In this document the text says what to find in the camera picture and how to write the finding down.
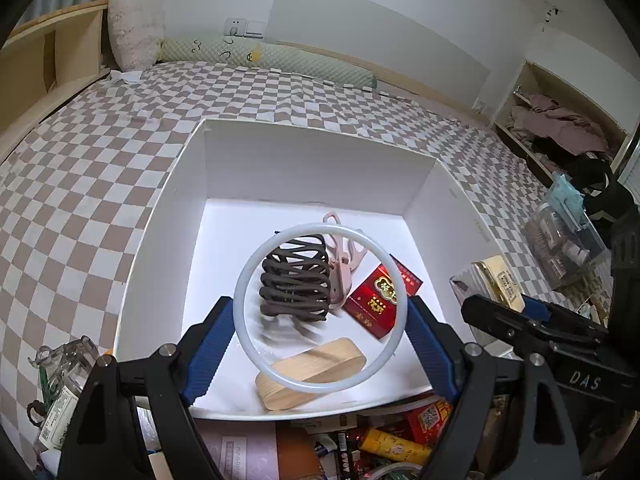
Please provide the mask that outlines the white jade bangle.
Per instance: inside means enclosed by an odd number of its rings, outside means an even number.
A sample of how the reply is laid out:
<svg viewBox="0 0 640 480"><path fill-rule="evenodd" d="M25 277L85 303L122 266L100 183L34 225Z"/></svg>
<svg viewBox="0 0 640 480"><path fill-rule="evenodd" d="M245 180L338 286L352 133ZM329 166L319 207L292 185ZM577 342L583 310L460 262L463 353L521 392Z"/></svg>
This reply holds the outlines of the white jade bangle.
<svg viewBox="0 0 640 480"><path fill-rule="evenodd" d="M337 382L302 382L278 372L258 352L246 326L245 303L258 266L271 275L262 285L265 315L292 315L303 322L319 322L330 310L330 266L323 237L346 237L382 264L396 292L395 323L386 344L372 364ZM398 348L408 321L408 296L398 266L389 252L370 236L339 223L307 223L278 231L262 243L247 260L235 285L233 322L241 347L252 363L277 384L296 392L325 394L342 391L365 382L390 360Z"/></svg>

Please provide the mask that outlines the white cardboard shoe box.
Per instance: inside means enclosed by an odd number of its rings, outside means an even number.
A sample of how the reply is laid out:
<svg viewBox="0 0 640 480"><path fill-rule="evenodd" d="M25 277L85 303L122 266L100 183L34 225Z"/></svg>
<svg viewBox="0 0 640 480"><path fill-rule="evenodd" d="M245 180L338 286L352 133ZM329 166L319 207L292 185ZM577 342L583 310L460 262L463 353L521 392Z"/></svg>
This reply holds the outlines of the white cardboard shoe box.
<svg viewBox="0 0 640 480"><path fill-rule="evenodd" d="M190 137L134 257L114 353L119 361L146 358L177 343L201 323L221 296L233 296L250 255L274 232L321 222L337 212L423 281L418 295L462 341L474 340L449 280L500 249L477 208L440 156L356 136L260 122L213 119ZM346 313L324 323L276 324L259 312L259 271L247 294L247 328L262 357L274 362L316 344L347 337L367 357L378 341ZM258 396L259 370L240 346L228 345L205 396L192 406L199 418L301 419L374 408L431 390L406 335L382 370L363 384L284 412L268 411Z"/></svg>

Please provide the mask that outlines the checkered beige white blanket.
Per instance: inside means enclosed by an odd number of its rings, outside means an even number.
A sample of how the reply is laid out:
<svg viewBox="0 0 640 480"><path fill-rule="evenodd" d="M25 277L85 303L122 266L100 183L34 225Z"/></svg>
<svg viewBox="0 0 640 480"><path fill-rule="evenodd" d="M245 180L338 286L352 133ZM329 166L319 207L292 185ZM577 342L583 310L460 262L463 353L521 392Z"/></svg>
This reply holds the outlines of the checkered beige white blanket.
<svg viewBox="0 0 640 480"><path fill-rule="evenodd" d="M132 260L183 144L204 118L280 122L438 157L523 289L566 306L611 302L599 266L552 292L520 233L544 190L495 133L432 104L273 70L177 62L103 79L37 126L1 167L1 426L26 463L37 431L30 359L81 336L114 342Z"/></svg>

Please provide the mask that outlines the red cigarette box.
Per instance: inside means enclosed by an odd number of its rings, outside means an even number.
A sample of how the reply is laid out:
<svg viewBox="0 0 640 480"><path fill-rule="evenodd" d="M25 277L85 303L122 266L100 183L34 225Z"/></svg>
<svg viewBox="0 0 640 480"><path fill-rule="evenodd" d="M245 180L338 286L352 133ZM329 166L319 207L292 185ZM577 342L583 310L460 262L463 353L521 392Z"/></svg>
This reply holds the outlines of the red cigarette box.
<svg viewBox="0 0 640 480"><path fill-rule="evenodd" d="M375 338L395 326L397 296L390 274L379 264L347 298L344 309Z"/></svg>

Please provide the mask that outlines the red snack packet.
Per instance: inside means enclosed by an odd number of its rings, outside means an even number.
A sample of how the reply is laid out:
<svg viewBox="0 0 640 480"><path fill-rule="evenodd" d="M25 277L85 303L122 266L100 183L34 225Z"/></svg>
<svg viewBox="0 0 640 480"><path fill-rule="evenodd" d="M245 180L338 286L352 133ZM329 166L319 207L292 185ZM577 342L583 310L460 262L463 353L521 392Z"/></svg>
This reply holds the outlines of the red snack packet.
<svg viewBox="0 0 640 480"><path fill-rule="evenodd" d="M414 408L407 420L414 440L434 448L451 414L452 406L442 399L431 398L427 404Z"/></svg>

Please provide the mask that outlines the wooden clothes shelf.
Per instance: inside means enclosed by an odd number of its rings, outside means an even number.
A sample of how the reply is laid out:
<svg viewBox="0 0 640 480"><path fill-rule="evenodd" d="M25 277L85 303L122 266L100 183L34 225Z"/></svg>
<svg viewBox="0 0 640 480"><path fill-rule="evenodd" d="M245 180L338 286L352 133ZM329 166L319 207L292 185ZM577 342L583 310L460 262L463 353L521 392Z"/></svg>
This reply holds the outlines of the wooden clothes shelf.
<svg viewBox="0 0 640 480"><path fill-rule="evenodd" d="M526 61L492 122L497 136L544 186L580 155L608 164L619 176L634 147L622 128L584 92Z"/></svg>

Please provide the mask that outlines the pink notebook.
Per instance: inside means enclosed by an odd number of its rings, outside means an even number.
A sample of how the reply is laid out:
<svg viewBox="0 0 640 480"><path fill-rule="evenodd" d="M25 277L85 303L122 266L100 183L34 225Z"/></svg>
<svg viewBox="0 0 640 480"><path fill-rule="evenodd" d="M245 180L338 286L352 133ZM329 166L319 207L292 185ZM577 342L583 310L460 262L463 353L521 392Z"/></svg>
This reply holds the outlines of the pink notebook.
<svg viewBox="0 0 640 480"><path fill-rule="evenodd" d="M198 432L225 479L279 478L273 422L197 419Z"/></svg>

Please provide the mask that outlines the wooden bedside shelf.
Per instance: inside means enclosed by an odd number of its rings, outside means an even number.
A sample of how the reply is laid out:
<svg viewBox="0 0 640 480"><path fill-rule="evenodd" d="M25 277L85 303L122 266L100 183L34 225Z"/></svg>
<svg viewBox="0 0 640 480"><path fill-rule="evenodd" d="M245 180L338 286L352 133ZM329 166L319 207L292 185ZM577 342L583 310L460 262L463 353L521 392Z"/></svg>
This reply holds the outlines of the wooden bedside shelf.
<svg viewBox="0 0 640 480"><path fill-rule="evenodd" d="M108 3L94 0L14 28L1 49L1 158L65 102L105 77Z"/></svg>

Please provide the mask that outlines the clear plastic storage bin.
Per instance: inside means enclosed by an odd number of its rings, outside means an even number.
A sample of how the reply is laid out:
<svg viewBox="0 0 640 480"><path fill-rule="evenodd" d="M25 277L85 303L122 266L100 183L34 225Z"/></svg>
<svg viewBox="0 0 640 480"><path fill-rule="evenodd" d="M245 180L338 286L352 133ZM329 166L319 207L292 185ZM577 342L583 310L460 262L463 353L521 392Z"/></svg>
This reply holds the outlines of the clear plastic storage bin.
<svg viewBox="0 0 640 480"><path fill-rule="evenodd" d="M608 255L587 216L584 196L565 174L554 174L544 200L524 224L529 250L553 290L580 280Z"/></svg>

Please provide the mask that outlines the wooden oval case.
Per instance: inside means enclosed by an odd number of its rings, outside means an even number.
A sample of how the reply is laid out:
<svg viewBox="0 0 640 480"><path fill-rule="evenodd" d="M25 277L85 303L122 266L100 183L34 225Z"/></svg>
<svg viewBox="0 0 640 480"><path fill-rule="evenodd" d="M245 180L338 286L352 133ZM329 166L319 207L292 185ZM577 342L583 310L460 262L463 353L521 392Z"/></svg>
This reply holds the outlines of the wooden oval case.
<svg viewBox="0 0 640 480"><path fill-rule="evenodd" d="M366 363L366 356L356 344L348 338L338 338L274 362L271 368L299 382L328 384L356 375ZM263 372L257 375L255 385L262 404L269 411L296 408L319 396L319 393L304 393L282 386Z"/></svg>

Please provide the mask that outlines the gold cigarette pack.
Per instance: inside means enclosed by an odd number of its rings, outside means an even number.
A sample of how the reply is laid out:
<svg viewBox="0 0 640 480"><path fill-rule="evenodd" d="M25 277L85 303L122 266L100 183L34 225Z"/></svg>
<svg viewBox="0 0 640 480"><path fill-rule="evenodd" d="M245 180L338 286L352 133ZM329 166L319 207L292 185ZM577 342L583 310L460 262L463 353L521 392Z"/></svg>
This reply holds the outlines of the gold cigarette pack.
<svg viewBox="0 0 640 480"><path fill-rule="evenodd" d="M473 263L474 268L480 272L489 289L496 297L495 302L505 307L522 312L525 301L521 287L514 278L503 256L492 256Z"/></svg>

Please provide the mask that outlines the dark brown hair claw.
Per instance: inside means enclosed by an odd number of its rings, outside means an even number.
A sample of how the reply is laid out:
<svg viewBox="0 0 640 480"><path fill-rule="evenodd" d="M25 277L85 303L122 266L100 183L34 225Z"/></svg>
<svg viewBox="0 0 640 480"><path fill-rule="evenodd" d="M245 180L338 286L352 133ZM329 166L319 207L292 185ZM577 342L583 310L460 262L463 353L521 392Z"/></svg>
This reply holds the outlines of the dark brown hair claw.
<svg viewBox="0 0 640 480"><path fill-rule="evenodd" d="M320 234L292 238L262 259L260 312L324 322L330 306L330 266Z"/></svg>

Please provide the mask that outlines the green long bolster pillow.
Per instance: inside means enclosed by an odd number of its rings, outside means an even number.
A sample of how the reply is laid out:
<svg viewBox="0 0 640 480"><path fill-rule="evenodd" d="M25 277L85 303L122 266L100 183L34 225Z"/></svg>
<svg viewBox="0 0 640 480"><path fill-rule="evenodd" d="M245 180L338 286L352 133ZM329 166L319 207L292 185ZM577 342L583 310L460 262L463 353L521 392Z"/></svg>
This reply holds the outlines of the green long bolster pillow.
<svg viewBox="0 0 640 480"><path fill-rule="evenodd" d="M284 44L233 36L168 37L160 44L160 62L211 62L311 76L336 84L375 89L370 70L339 58L308 52Z"/></svg>

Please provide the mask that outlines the white fluffy pillow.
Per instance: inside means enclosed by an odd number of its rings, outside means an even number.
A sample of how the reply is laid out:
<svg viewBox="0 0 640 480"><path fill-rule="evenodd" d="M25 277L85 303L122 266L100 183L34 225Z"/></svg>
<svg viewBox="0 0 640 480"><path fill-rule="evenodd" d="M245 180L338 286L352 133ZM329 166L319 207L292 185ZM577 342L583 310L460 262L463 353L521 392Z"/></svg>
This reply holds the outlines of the white fluffy pillow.
<svg viewBox="0 0 640 480"><path fill-rule="evenodd" d="M160 0L108 0L108 38L122 72L148 70L160 58L165 14Z"/></svg>

